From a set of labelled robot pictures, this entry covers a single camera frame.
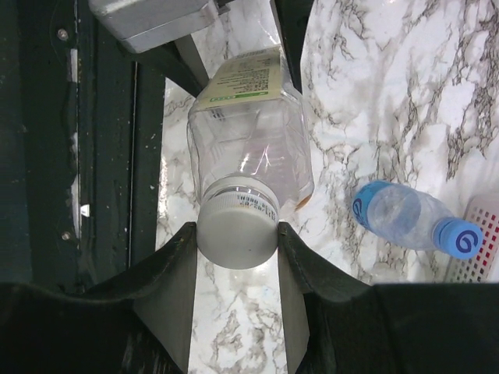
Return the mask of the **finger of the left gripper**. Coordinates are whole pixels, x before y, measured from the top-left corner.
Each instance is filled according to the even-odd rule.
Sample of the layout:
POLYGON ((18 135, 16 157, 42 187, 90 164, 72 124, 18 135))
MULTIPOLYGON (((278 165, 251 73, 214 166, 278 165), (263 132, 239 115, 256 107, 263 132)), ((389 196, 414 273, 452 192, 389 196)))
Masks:
POLYGON ((198 97, 210 81, 190 34, 141 53, 127 51, 126 55, 154 68, 193 97, 198 97))
POLYGON ((271 0, 293 86, 302 93, 301 57, 314 0, 271 0))

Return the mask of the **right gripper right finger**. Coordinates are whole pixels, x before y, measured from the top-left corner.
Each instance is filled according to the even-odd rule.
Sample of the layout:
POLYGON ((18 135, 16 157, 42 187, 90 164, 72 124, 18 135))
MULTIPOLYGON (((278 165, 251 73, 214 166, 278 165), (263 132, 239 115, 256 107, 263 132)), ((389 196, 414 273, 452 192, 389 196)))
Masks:
POLYGON ((290 373, 495 373, 496 284, 375 284, 278 225, 290 373))

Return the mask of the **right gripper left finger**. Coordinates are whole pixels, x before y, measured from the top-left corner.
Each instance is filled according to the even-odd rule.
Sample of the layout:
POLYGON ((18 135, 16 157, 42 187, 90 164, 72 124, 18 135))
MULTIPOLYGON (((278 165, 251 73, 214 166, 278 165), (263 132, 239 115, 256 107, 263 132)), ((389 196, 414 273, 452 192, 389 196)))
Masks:
POLYGON ((187 372, 196 266, 196 225, 188 222, 84 294, 2 284, 2 372, 187 372))

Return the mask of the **blue small water bottle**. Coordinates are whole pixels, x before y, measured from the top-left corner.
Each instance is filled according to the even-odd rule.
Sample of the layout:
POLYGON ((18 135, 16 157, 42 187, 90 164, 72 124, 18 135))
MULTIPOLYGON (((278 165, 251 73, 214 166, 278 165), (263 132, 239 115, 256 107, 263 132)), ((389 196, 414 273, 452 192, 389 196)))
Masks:
POLYGON ((433 240, 437 222, 446 217, 460 218, 425 192, 382 180, 367 183, 354 195, 352 213, 360 225, 377 237, 426 252, 441 252, 433 240))

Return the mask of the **blue bottle cap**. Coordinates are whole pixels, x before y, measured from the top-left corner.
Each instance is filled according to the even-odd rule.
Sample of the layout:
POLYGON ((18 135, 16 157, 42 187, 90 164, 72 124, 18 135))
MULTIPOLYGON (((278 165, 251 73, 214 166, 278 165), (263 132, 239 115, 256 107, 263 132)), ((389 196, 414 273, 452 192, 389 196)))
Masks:
POLYGON ((471 222, 456 217, 439 220, 433 232, 434 246, 456 259, 473 258, 481 248, 483 233, 471 222))

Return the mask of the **white bottle cap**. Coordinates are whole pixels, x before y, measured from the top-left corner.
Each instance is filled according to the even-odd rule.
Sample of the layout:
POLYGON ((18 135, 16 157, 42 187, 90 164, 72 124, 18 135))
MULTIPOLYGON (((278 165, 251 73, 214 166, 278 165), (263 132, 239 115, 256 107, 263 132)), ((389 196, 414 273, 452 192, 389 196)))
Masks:
POLYGON ((277 228, 277 211, 264 198, 223 192, 201 206, 196 243, 212 263, 246 270, 273 256, 278 247, 277 228))

